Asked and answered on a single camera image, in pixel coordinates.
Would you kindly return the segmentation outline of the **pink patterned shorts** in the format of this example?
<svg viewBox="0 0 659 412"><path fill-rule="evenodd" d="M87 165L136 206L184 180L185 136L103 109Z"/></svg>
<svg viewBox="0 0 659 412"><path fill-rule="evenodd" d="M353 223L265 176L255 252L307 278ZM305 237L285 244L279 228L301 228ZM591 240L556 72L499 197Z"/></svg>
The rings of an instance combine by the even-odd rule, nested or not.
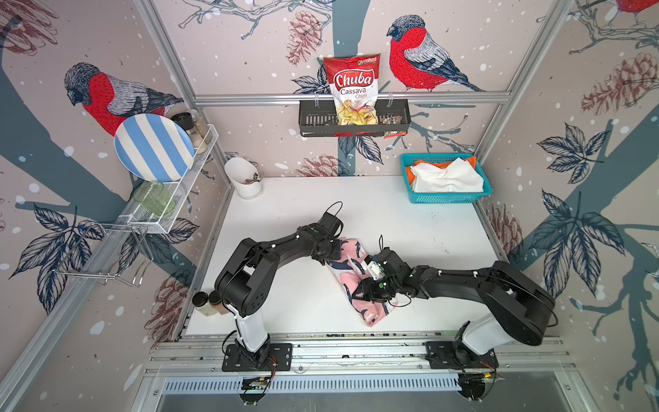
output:
<svg viewBox="0 0 659 412"><path fill-rule="evenodd" d="M329 271L335 276L350 305L360 314L366 326L373 327L387 317L394 310L394 306L388 302L377 303L353 297L362 296L357 289L363 280L372 280L367 270L367 260L371 256L356 239L341 238L340 245L341 257L328 262Z"/></svg>

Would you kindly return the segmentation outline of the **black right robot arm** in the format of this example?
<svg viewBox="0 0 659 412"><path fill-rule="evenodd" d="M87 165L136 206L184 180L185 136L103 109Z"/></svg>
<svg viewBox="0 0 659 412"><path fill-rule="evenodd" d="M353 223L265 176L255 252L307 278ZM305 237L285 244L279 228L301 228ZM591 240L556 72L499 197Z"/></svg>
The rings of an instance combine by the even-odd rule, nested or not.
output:
<svg viewBox="0 0 659 412"><path fill-rule="evenodd" d="M388 303L404 295L410 300L470 300L487 307L488 314L463 324L451 343L449 353L461 367L513 341L540 345L554 315L554 298L506 261L472 271L412 268L386 247L367 264L371 275L360 281L354 300Z"/></svg>

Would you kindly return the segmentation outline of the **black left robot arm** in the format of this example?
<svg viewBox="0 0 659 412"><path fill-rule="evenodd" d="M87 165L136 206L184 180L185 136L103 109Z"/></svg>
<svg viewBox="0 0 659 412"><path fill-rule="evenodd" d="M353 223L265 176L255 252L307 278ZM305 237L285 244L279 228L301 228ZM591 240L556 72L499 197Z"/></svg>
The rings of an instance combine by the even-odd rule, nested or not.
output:
<svg viewBox="0 0 659 412"><path fill-rule="evenodd" d="M277 240L242 240L216 278L215 291L221 304L233 314L237 345L257 362L268 355L269 333L261 307L281 267L297 259L310 258L322 265L341 257L339 240L343 222L328 212L317 222L301 226Z"/></svg>

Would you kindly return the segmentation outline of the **teal plastic basket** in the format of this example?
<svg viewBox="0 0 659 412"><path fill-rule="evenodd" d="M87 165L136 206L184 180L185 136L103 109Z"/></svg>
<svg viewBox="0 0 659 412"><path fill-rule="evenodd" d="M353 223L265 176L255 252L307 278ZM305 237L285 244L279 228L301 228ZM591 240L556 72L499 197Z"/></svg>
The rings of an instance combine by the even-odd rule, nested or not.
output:
<svg viewBox="0 0 659 412"><path fill-rule="evenodd" d="M484 189L480 193L416 193L413 192L408 183L406 174L407 167L413 166L417 161L428 161L430 163L444 163L453 161L456 158L468 159L472 157L471 154L403 154L400 158L401 168L403 173L403 181L408 192L408 198L412 204L473 204L476 200L482 197L490 196L493 193L492 185L490 185L487 176L485 175L482 166L476 158L476 171L482 178L484 178Z"/></svg>

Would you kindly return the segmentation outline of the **white ceramic cup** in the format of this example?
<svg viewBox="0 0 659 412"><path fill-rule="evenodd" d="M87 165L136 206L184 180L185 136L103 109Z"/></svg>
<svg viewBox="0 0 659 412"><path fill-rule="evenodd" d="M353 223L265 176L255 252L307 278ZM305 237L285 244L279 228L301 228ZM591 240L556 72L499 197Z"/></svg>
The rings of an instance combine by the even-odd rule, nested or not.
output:
<svg viewBox="0 0 659 412"><path fill-rule="evenodd" d="M224 170L238 195L243 199L254 199L264 190L257 168L242 157L229 159Z"/></svg>

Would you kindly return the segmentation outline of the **black cap bottle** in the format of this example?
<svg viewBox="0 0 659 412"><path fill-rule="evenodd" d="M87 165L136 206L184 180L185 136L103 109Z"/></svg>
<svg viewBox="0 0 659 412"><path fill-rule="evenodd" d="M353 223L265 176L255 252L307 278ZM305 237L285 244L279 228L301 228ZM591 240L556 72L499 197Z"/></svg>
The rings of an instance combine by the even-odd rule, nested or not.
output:
<svg viewBox="0 0 659 412"><path fill-rule="evenodd" d="M219 314L225 315L230 313L230 311L223 304L220 293L216 290L213 290L209 293L208 302L209 305L211 305L211 307L215 309Z"/></svg>
<svg viewBox="0 0 659 412"><path fill-rule="evenodd" d="M205 317L217 314L216 309L209 303L209 295L204 291L199 291L192 296L192 305Z"/></svg>

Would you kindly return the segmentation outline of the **small snack packet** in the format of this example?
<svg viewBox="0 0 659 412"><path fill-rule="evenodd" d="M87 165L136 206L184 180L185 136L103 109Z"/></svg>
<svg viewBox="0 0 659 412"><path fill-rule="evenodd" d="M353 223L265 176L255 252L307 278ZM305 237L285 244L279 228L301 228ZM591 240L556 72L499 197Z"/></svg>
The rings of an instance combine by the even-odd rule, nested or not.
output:
<svg viewBox="0 0 659 412"><path fill-rule="evenodd" d="M381 125L401 125L403 123L403 117L396 115L380 116L379 123Z"/></svg>

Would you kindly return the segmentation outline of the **red Chuba chips bag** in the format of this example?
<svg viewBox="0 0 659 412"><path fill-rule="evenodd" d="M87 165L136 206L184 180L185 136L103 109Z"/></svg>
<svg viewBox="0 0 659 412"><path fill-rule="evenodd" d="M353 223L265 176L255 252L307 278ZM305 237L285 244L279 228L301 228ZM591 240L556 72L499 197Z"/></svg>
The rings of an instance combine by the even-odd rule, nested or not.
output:
<svg viewBox="0 0 659 412"><path fill-rule="evenodd" d="M325 58L338 125L377 125L380 55Z"/></svg>

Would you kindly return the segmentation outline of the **green glass bowl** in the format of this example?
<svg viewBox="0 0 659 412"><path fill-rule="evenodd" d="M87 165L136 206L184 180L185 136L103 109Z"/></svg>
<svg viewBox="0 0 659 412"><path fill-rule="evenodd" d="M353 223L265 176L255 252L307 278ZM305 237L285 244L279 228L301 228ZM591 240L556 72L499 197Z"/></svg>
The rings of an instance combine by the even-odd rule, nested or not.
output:
<svg viewBox="0 0 659 412"><path fill-rule="evenodd" d="M156 216L170 216L176 208L176 201L159 181L144 181L132 193L132 198Z"/></svg>

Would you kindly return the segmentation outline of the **dark lid spice jar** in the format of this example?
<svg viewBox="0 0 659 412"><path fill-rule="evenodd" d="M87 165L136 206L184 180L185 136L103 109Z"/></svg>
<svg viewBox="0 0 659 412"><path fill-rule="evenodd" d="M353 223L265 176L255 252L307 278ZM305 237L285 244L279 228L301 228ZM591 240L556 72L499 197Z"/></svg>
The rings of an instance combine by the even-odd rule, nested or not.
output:
<svg viewBox="0 0 659 412"><path fill-rule="evenodd" d="M204 145L204 138L197 132L192 115L187 112L177 113L171 116L171 120L187 133L192 141L193 148L195 150L201 150Z"/></svg>

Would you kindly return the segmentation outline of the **blue white striped plate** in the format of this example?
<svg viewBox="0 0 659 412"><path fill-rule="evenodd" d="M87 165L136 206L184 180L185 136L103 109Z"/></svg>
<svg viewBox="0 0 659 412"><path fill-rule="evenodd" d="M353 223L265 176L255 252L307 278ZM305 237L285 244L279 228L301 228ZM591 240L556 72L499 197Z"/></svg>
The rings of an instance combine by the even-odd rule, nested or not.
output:
<svg viewBox="0 0 659 412"><path fill-rule="evenodd" d="M178 181L192 168L195 157L184 129L152 113L127 118L115 133L114 147L124 167L146 181Z"/></svg>

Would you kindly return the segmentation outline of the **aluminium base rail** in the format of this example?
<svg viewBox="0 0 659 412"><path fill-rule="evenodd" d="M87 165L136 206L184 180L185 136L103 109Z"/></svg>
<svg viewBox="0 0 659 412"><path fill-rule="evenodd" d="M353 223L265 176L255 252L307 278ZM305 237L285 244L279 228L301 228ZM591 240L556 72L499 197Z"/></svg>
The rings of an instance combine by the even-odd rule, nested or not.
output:
<svg viewBox="0 0 659 412"><path fill-rule="evenodd" d="M566 385L576 366L559 338L538 347L510 343L466 366L449 354L452 334L276 336L263 365L249 362L224 336L160 345L140 390L166 395L264 395L455 391L470 400L514 374L547 373Z"/></svg>

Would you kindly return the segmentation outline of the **clear acrylic wall shelf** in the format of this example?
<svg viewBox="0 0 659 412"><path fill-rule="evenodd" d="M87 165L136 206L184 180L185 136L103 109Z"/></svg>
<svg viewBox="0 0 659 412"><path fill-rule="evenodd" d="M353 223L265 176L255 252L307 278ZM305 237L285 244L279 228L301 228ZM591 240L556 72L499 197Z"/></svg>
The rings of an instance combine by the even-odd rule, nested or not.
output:
<svg viewBox="0 0 659 412"><path fill-rule="evenodd" d="M206 163L213 156L213 150L219 139L218 131L214 125L207 125L208 130L204 138L210 137L207 150L202 154L194 152L193 163L185 171L179 180L173 182L162 182L156 185L161 193L166 193L167 202L162 207L161 214L155 214L144 206L143 203L131 198L125 209L114 221L109 224L118 227L118 230L128 230L140 234L165 234L171 233L176 220L187 206L187 197L195 189L198 177L206 167Z"/></svg>

